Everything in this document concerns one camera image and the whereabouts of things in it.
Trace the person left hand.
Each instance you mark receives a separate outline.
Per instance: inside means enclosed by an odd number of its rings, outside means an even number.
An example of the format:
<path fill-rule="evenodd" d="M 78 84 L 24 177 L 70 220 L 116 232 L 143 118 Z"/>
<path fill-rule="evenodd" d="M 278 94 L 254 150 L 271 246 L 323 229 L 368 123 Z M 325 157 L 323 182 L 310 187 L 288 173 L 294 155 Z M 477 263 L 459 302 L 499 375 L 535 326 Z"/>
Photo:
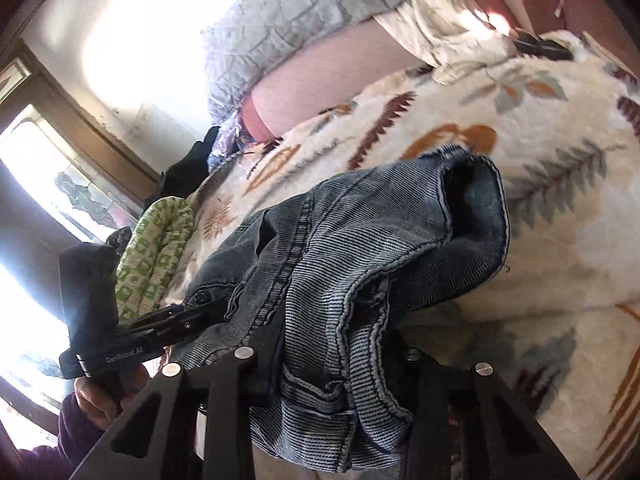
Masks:
<path fill-rule="evenodd" d="M 94 426 L 107 430 L 134 398 L 145 388 L 151 377 L 144 365 L 139 365 L 132 374 L 131 387 L 120 401 L 115 401 L 91 378 L 81 377 L 74 381 L 77 403 Z"/>

